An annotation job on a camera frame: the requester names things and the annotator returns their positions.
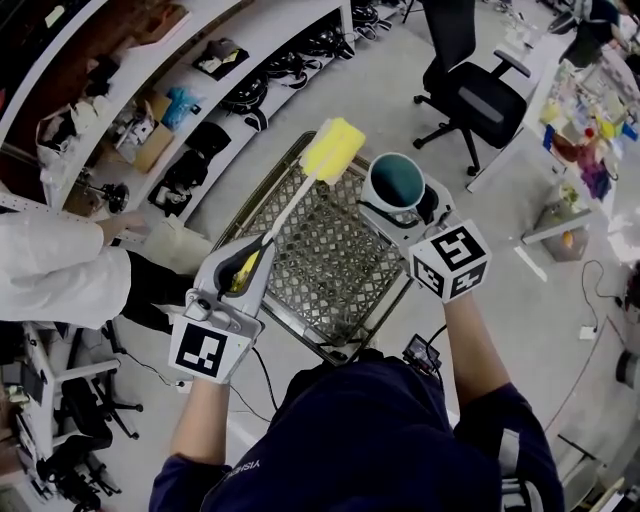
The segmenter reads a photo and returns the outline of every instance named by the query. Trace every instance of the yellow sponge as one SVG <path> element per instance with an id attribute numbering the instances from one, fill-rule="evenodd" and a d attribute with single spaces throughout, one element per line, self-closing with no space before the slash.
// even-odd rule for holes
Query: yellow sponge
<path id="1" fill-rule="evenodd" d="M 307 176 L 334 185 L 364 146 L 366 136 L 343 118 L 324 122 L 300 159 Z"/>

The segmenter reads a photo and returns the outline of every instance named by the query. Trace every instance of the white shelf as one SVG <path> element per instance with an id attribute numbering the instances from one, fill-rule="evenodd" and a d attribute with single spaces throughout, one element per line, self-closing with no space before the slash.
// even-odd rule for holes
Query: white shelf
<path id="1" fill-rule="evenodd" d="M 69 164 L 65 171 L 64 185 L 60 189 L 50 188 L 48 191 L 47 197 L 51 198 L 51 207 L 54 210 L 62 209 L 82 167 L 107 128 L 149 77 L 189 39 L 240 1 L 182 0 L 179 3 L 187 8 L 189 15 L 179 28 L 158 43 L 127 51 L 120 63 L 120 69 L 111 79 L 111 89 L 107 95 L 109 108 L 102 112 L 89 131 L 76 141 L 74 153 L 68 155 Z"/>
<path id="2" fill-rule="evenodd" d="M 331 58 L 318 58 L 326 66 L 333 59 Z M 306 70 L 309 80 L 314 77 L 321 70 L 308 69 Z M 264 103 L 260 106 L 260 110 L 264 115 L 271 119 L 271 117 L 296 93 L 295 89 L 280 85 L 271 81 L 269 83 L 269 92 L 264 100 Z M 214 185 L 218 178 L 222 175 L 224 170 L 231 164 L 236 156 L 244 149 L 249 141 L 257 135 L 259 132 L 251 128 L 244 122 L 244 117 L 228 113 L 221 109 L 214 110 L 208 117 L 207 121 L 211 121 L 219 125 L 229 137 L 231 142 L 229 145 L 214 157 L 208 168 L 207 177 L 202 186 L 193 190 L 193 197 L 189 204 L 180 214 L 179 219 L 182 222 L 186 222 L 189 216 L 193 213 L 196 206 L 202 201 L 209 189 Z"/>
<path id="3" fill-rule="evenodd" d="M 16 90 L 15 94 L 9 100 L 9 104 L 0 119 L 0 146 L 4 143 L 9 128 L 13 124 L 20 107 L 24 104 L 27 96 L 33 89 L 33 86 L 38 82 L 40 76 L 47 66 L 51 63 L 58 52 L 64 47 L 64 45 L 71 39 L 71 36 L 75 34 L 82 25 L 84 25 L 91 16 L 93 16 L 100 7 L 102 7 L 107 0 L 90 0 L 76 15 L 71 18 L 68 23 L 60 30 L 58 35 L 54 37 L 53 41 L 49 43 L 47 48 L 42 52 L 40 57 L 33 63 L 28 73 L 22 80 L 22 83 Z"/>
<path id="4" fill-rule="evenodd" d="M 164 170 L 186 151 L 184 142 L 187 137 L 236 85 L 281 46 L 344 3 L 344 0 L 280 0 L 277 3 L 258 0 L 234 16 L 185 55 L 156 85 L 156 89 L 164 93 L 173 86 L 189 87 L 196 95 L 204 98 L 198 103 L 200 113 L 189 114 L 183 121 L 174 133 L 173 141 L 148 174 L 142 175 L 130 166 L 123 166 L 129 172 L 125 169 L 115 172 L 98 170 L 100 180 L 111 183 L 123 181 L 131 194 L 128 209 L 137 208 L 146 200 Z M 191 63 L 202 53 L 208 40 L 221 37 L 233 39 L 250 56 L 222 80 L 216 81 L 194 69 Z"/>

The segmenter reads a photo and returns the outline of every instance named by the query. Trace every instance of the cup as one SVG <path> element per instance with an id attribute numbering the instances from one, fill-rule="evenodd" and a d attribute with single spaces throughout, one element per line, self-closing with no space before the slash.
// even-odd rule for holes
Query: cup
<path id="1" fill-rule="evenodd" d="M 384 153 L 371 162 L 360 200 L 387 213 L 404 212 L 420 203 L 424 189 L 422 171 L 411 158 Z"/>

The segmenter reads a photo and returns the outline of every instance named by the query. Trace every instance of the navy blue shirt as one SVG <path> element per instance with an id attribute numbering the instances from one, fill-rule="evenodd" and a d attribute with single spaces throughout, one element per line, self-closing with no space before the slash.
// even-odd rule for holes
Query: navy blue shirt
<path id="1" fill-rule="evenodd" d="M 591 20 L 588 23 L 593 36 L 600 44 L 607 44 L 613 39 L 611 25 L 620 26 L 620 13 L 609 0 L 593 0 Z"/>
<path id="2" fill-rule="evenodd" d="M 169 458 L 149 510 L 462 512 L 501 506 L 564 510 L 549 446 L 526 400 L 508 384 L 464 407 L 452 430 L 437 382 L 386 361 L 355 363 L 322 378 L 234 469 Z"/>

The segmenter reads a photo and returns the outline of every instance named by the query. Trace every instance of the gray floor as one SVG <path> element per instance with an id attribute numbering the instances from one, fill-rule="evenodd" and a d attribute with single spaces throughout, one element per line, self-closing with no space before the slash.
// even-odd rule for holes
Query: gray floor
<path id="1" fill-rule="evenodd" d="M 477 5 L 478 50 L 472 60 L 493 67 L 496 59 L 492 49 L 505 33 L 503 18 L 492 7 Z M 551 20 L 550 13 L 532 0 L 520 0 L 516 7 L 541 27 Z M 611 300 L 595 297 L 593 286 L 599 271 L 591 265 L 586 274 L 587 290 L 603 327 L 597 340 L 580 340 L 580 327 L 594 324 L 581 288 L 583 262 L 555 263 L 542 246 L 525 247 L 546 273 L 547 280 L 543 281 L 514 251 L 548 195 L 549 184 L 541 173 L 524 160 L 514 161 L 500 181 L 471 195 L 464 189 L 470 162 L 459 133 L 438 139 L 422 151 L 412 147 L 415 136 L 435 130 L 444 119 L 429 107 L 418 107 L 411 101 L 421 92 L 422 74 L 434 56 L 424 16 L 411 15 L 405 27 L 399 25 L 398 18 L 396 21 L 381 40 L 359 43 L 355 59 L 333 62 L 297 94 L 275 116 L 270 128 L 255 137 L 227 169 L 192 217 L 190 227 L 217 240 L 265 174 L 302 133 L 317 129 L 328 117 L 345 117 L 367 135 L 364 157 L 373 158 L 386 151 L 409 155 L 449 187 L 461 215 L 478 224 L 494 259 L 488 280 L 476 292 L 476 298 L 515 384 L 531 402 L 552 441 L 562 431 L 611 462 L 637 414 L 635 395 L 613 378 L 622 343 L 632 342 L 630 326 Z M 490 161 L 495 150 L 478 139 L 476 142 L 481 162 Z M 627 163 L 637 161 L 636 148 L 630 148 L 628 155 Z M 640 242 L 635 228 L 640 177 L 634 175 L 631 165 L 623 167 L 615 211 L 620 215 L 618 221 L 627 224 L 619 236 L 633 246 L 634 241 Z M 599 259 L 605 268 L 600 290 L 619 294 L 628 269 L 612 250 L 609 235 L 593 229 L 583 261 Z M 290 378 L 298 370 L 316 365 L 319 359 L 268 317 L 262 315 L 261 319 L 267 330 L 258 346 L 276 397 L 281 400 Z M 412 288 L 376 341 L 385 353 L 397 355 L 414 333 L 430 337 L 442 324 L 438 301 Z M 124 319 L 118 320 L 117 327 L 123 344 L 136 357 L 170 379 L 179 377 L 166 366 L 167 336 L 152 334 Z M 444 360 L 447 406 L 456 412 L 446 335 L 435 346 Z M 97 359 L 101 351 L 92 350 L 90 355 Z M 242 363 L 233 384 L 260 414 L 271 416 L 264 377 L 253 355 Z M 117 388 L 123 399 L 142 401 L 145 412 L 127 418 L 140 432 L 139 441 L 124 439 L 116 429 L 114 445 L 99 454 L 124 491 L 107 502 L 108 510 L 142 511 L 147 507 L 152 479 L 166 456 L 185 395 L 126 359 Z M 229 419 L 229 462 L 233 464 L 265 432 L 266 424 L 248 414 L 236 396 L 231 410 L 239 411 L 232 412 Z M 555 441 L 554 452 L 559 462 L 569 455 L 566 447 Z M 60 510 L 70 508 L 63 506 Z"/>

